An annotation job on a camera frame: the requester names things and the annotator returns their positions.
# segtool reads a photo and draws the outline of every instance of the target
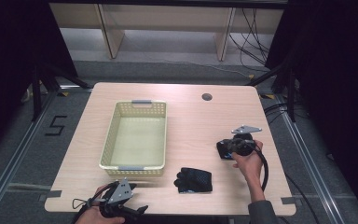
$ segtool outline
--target cable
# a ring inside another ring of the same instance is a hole
[[[270,121],[269,123],[268,123],[268,125],[270,125],[275,119],[277,119],[280,115],[282,115],[284,112],[286,112],[287,110],[283,110],[283,111],[279,111],[279,112],[281,112],[279,115],[277,115],[272,121]]]
[[[208,65],[208,64],[199,64],[199,63],[192,63],[192,62],[179,62],[179,61],[171,61],[171,60],[166,60],[166,59],[159,59],[159,58],[153,58],[153,57],[150,57],[148,56],[146,53],[144,53],[144,51],[142,50],[141,47],[139,47],[137,44],[135,44],[127,35],[124,35],[129,41],[130,43],[135,46],[138,50],[140,50],[142,52],[142,54],[148,58],[148,59],[151,59],[151,60],[154,60],[154,61],[161,61],[161,62],[167,62],[167,63],[184,63],[184,64],[194,64],[194,65],[197,65],[197,66],[202,66],[202,67],[211,67],[213,69],[216,69],[216,70],[219,70],[219,71],[223,71],[223,72],[229,72],[229,73],[236,73],[236,74],[240,74],[241,76],[244,76],[244,77],[248,77],[248,75],[245,75],[244,73],[241,73],[239,71],[235,71],[235,70],[227,70],[227,69],[223,69],[223,68],[218,68],[218,67],[215,67],[213,65]]]
[[[241,45],[239,45],[235,40],[234,38],[232,37],[232,35],[229,35],[229,37],[231,38],[232,42],[234,42],[234,44],[237,46],[237,49],[240,50],[240,62],[242,64],[243,67],[249,69],[249,70],[254,70],[254,71],[257,71],[257,72],[268,72],[268,71],[265,71],[265,70],[259,70],[259,69],[255,69],[255,68],[251,68],[249,66],[246,66],[243,61],[242,61],[242,53],[246,53],[249,57],[255,59],[256,61],[258,61],[259,63],[263,64],[263,62],[260,62],[259,58],[257,58],[256,56],[254,56],[254,54],[252,54],[251,52],[247,51],[246,49],[244,49],[243,47],[241,47]]]
[[[265,53],[268,53],[268,50],[269,50],[269,49],[268,49],[267,47],[265,47],[263,44],[261,44],[260,39],[258,38],[257,23],[256,23],[256,21],[255,21],[255,15],[256,15],[257,10],[254,8],[253,12],[254,12],[254,16],[253,16],[253,21],[252,21],[252,25],[251,25],[251,23],[249,22],[248,18],[246,17],[244,8],[242,9],[243,17],[245,18],[246,23],[248,24],[248,27],[249,27],[249,34],[247,35],[246,38],[243,36],[243,34],[241,34],[241,35],[242,35],[242,37],[245,39],[245,43],[247,42],[247,43],[249,43],[251,46],[253,46],[254,48],[260,50],[261,56],[263,57],[263,60],[264,60],[264,62],[263,62],[263,64],[264,64],[264,63],[266,62],[266,59],[267,59],[267,56],[266,56]],[[256,41],[258,47],[256,47],[255,45],[253,45],[252,43],[250,43],[250,42],[248,41],[248,37],[249,37],[250,34],[252,34],[252,36],[254,37],[254,39],[255,39],[255,41]]]
[[[255,151],[258,157],[260,157],[260,160],[263,162],[264,179],[263,179],[263,184],[261,185],[261,189],[264,191],[266,189],[267,182],[269,181],[269,164],[267,163],[266,157],[263,155],[258,145],[255,145],[255,147],[253,147],[251,144],[248,144],[246,141],[242,141],[242,142],[245,143],[246,146],[250,147],[253,151]]]
[[[290,224],[290,222],[286,219],[286,218],[284,218],[284,217],[279,217],[284,223],[287,223],[287,224]]]
[[[76,213],[76,215],[72,219],[72,224],[75,224],[79,220],[81,215],[83,215],[83,213],[86,212],[87,209],[89,209],[93,206],[92,203],[98,198],[98,196],[100,196],[105,190],[112,188],[114,185],[115,185],[115,183],[110,183],[110,184],[106,185],[105,187],[100,189],[97,193],[95,193],[92,198],[90,198],[86,201],[80,200],[80,199],[73,199],[72,207],[74,209],[77,209],[80,205],[83,205],[83,206],[80,208],[80,210]],[[75,201],[81,201],[83,203],[79,204],[78,206],[75,206]]]
[[[272,106],[269,106],[267,108],[264,109],[264,113],[268,113],[270,110],[273,110],[273,109],[276,109],[276,108],[279,108],[281,106],[285,106],[287,105],[287,103],[282,103],[282,104],[276,104],[276,105],[272,105]]]
[[[246,39],[245,39],[245,42],[244,42],[244,43],[242,44],[242,46],[241,46],[240,44],[237,43],[237,41],[234,40],[234,38],[232,37],[232,35],[229,35],[229,37],[231,38],[232,42],[234,42],[234,44],[237,46],[237,48],[238,48],[241,52],[246,53],[249,57],[253,58],[253,59],[254,59],[255,61],[257,61],[258,63],[261,63],[261,64],[264,63],[261,59],[257,58],[253,53],[249,52],[248,50],[246,50],[246,49],[244,48],[244,45],[246,44],[246,41],[247,41]]]
[[[316,216],[315,211],[313,211],[312,206],[310,206],[310,202],[308,201],[307,197],[305,196],[305,194],[303,193],[303,191],[300,189],[300,187],[295,183],[295,181],[286,173],[284,172],[284,175],[290,180],[290,182],[292,182],[292,184],[296,187],[296,189],[298,189],[298,191],[300,192],[301,196],[303,197],[305,203],[307,204],[307,206],[310,208],[310,211],[312,212],[313,218],[315,219],[316,223],[319,224],[319,219]]]

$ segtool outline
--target plastic basket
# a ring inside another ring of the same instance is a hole
[[[165,102],[117,102],[100,167],[114,176],[162,175],[166,133]]]

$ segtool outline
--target hand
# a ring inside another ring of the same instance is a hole
[[[256,149],[262,149],[263,143],[254,140]],[[260,173],[263,162],[255,151],[248,156],[241,156],[237,153],[232,153],[232,159],[237,163],[233,164],[234,168],[239,168],[241,173],[245,176],[245,180],[248,183],[249,190],[251,193],[252,202],[265,200],[264,192],[261,189],[260,184]]]
[[[103,189],[101,186],[97,189],[96,193]],[[101,215],[99,203],[94,203],[93,206],[84,212],[77,220],[76,224],[121,224],[124,223],[124,217],[111,217],[106,218]]]

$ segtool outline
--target wooden table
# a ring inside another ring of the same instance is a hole
[[[203,100],[204,93],[213,99]],[[267,199],[278,216],[296,212],[294,204],[282,204],[282,198],[292,194],[255,88],[134,83],[95,85],[51,189],[61,190],[61,197],[47,199],[48,211],[75,212],[74,198],[87,200],[98,187],[117,179],[99,167],[99,160],[116,101],[121,100],[163,100],[168,108],[164,174],[129,178],[138,186],[126,206],[149,205],[146,214],[159,215],[247,215],[251,199],[245,179],[232,168],[234,161],[220,159],[215,146],[245,124],[263,129],[253,137],[264,143],[269,166]],[[173,181],[181,167],[211,172],[213,191],[179,194]]]

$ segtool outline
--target black cable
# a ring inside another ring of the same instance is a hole
[[[234,38],[232,37],[232,35],[229,35],[229,37],[231,38],[231,40],[234,42],[234,44],[237,46],[237,48],[241,51],[241,53],[245,53],[247,54],[249,57],[253,58],[255,61],[257,61],[258,63],[264,63],[261,59],[257,58],[253,53],[249,52],[248,50],[246,50],[243,46],[244,43],[242,46],[240,44],[237,43],[237,41],[234,40]]]
[[[249,34],[252,34],[252,36],[254,37],[254,39],[255,39],[255,41],[256,41],[258,47],[256,47],[255,45],[251,44],[249,41],[248,41],[248,43],[249,43],[251,46],[255,47],[256,49],[259,49],[259,50],[260,50],[260,53],[261,53],[261,55],[263,56],[263,59],[264,59],[264,61],[265,61],[265,60],[267,59],[267,57],[266,57],[266,55],[265,55],[265,52],[268,52],[269,49],[268,49],[267,47],[265,47],[263,44],[261,44],[260,39],[258,38],[257,23],[256,23],[256,21],[255,21],[256,9],[254,8],[254,17],[253,17],[254,20],[253,20],[253,22],[252,22],[252,25],[250,24],[248,18],[246,17],[246,14],[245,14],[244,9],[242,9],[242,14],[243,14],[243,17],[245,18],[246,22],[248,23],[248,26],[249,26]]]
[[[269,106],[269,107],[264,109],[264,113],[267,114],[270,110],[279,108],[279,107],[284,106],[284,105],[287,105],[287,103],[282,103],[282,104],[276,104],[276,105]]]
[[[276,110],[276,111],[272,111],[272,112],[270,112],[269,114],[266,114],[266,117],[269,117],[269,116],[271,116],[271,115],[273,115],[273,114],[276,114],[276,113],[280,113],[280,112],[286,112],[287,110],[285,109],[285,110]]]
[[[303,197],[305,203],[307,204],[307,206],[309,207],[310,209],[310,212],[312,213],[313,215],[313,218],[315,219],[316,223],[319,224],[319,219],[318,217],[316,216],[316,213],[315,211],[313,211],[313,208],[312,206],[310,206],[310,202],[308,201],[307,197],[305,196],[305,194],[303,193],[303,191],[300,189],[300,187],[295,183],[295,181],[286,173],[284,172],[284,175],[287,177],[287,179],[290,180],[290,182],[292,182],[292,184],[296,187],[296,189],[298,189],[298,192],[300,192],[301,196]]]
[[[284,223],[287,223],[287,224],[290,224],[290,222],[286,219],[286,218],[284,218],[284,217],[279,217]]]
[[[301,117],[302,119],[309,119],[310,118],[310,116],[308,116],[308,115],[307,115],[307,117],[299,115],[297,113],[295,113],[295,115],[297,115],[298,117]]]
[[[272,121],[270,121],[268,123],[268,125],[270,125],[273,121],[275,121],[275,119],[277,119],[279,116],[281,116],[285,111],[287,111],[287,110],[280,110],[279,112],[281,112],[281,113],[279,115],[277,115]]]
[[[267,186],[267,182],[269,181],[269,164],[267,163],[266,157],[264,157],[263,153],[261,152],[261,149],[258,145],[256,145],[255,147],[253,147],[252,145],[244,142],[248,147],[250,147],[253,151],[255,151],[258,155],[258,157],[260,157],[260,160],[263,162],[264,165],[264,179],[263,179],[263,184],[261,185],[261,189],[264,191],[266,189]]]
[[[255,49],[259,49],[257,46],[255,46],[254,44],[248,41],[249,35],[251,35],[251,33],[249,33],[246,37],[243,34],[241,34],[241,36],[245,40],[245,43],[247,42],[250,46],[254,47]]]
[[[106,185],[105,187],[100,189],[97,193],[95,193],[94,196],[92,198],[88,199],[87,201],[83,201],[83,200],[80,200],[80,199],[73,199],[72,200],[72,207],[74,207],[74,209],[78,208],[78,206],[80,206],[82,204],[83,204],[83,206],[80,208],[80,210],[76,213],[76,215],[72,219],[72,224],[76,224],[76,222],[79,220],[81,215],[83,215],[83,213],[85,213],[87,211],[87,209],[92,207],[92,203],[95,201],[95,199],[98,198],[98,196],[100,196],[105,190],[112,188],[114,185],[115,185],[115,183],[110,183],[110,184]],[[83,203],[81,203],[80,205],[78,205],[75,208],[75,201],[81,201]]]
[[[242,53],[243,53],[243,51],[241,50],[241,51],[240,51],[240,61],[241,61],[241,64],[242,64],[243,67],[245,67],[245,68],[247,68],[247,69],[250,69],[250,70],[257,71],[257,72],[268,72],[268,71],[259,70],[259,69],[254,69],[254,68],[251,68],[251,67],[246,66],[246,65],[243,63],[243,61],[242,61]]]

